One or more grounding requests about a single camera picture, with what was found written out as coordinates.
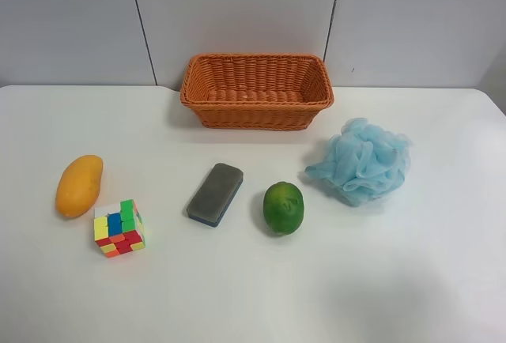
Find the light blue bath pouf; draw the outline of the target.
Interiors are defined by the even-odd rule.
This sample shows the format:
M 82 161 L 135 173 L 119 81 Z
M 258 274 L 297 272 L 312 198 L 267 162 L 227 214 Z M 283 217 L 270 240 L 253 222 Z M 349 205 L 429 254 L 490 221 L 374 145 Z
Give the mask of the light blue bath pouf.
M 328 142 L 322 161 L 305 173 L 320 180 L 347 205 L 358 207 L 397 190 L 410 166 L 410 141 L 371 124 L 351 119 Z

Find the green lemon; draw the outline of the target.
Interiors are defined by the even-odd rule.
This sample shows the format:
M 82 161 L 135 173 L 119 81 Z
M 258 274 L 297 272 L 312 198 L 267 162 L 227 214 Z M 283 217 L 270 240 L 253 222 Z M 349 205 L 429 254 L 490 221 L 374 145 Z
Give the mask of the green lemon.
M 262 212 L 273 233 L 286 236 L 294 233 L 304 220 L 304 199 L 292 183 L 278 182 L 264 194 Z

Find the orange woven basket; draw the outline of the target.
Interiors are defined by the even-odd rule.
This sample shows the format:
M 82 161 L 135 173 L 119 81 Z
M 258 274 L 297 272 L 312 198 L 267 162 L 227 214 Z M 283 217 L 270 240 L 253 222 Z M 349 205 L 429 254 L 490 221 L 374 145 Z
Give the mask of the orange woven basket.
M 304 54 L 201 54 L 187 66 L 181 103 L 203 126 L 304 130 L 334 102 L 321 58 Z

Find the multicolour puzzle cube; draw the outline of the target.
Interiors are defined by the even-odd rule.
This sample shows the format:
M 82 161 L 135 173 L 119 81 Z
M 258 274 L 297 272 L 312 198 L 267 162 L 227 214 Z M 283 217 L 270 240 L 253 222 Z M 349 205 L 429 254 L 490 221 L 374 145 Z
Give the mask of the multicolour puzzle cube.
M 93 220 L 94 241 L 106 258 L 145 248 L 145 229 L 133 199 L 96 207 Z

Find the grey blue board eraser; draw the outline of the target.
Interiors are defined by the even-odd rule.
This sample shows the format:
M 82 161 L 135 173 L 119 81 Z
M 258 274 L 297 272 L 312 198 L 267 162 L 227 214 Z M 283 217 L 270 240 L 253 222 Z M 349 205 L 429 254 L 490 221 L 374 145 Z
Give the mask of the grey blue board eraser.
M 190 200 L 186 212 L 189 218 L 216 228 L 225 215 L 244 180 L 236 167 L 216 163 Z

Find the yellow mango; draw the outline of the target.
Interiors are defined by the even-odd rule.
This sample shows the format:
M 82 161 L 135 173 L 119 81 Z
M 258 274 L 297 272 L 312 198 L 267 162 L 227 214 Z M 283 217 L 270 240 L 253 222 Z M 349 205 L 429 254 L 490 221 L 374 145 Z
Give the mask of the yellow mango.
M 65 218 L 80 217 L 95 204 L 100 194 L 103 160 L 96 155 L 84 155 L 74 160 L 59 181 L 55 208 Z

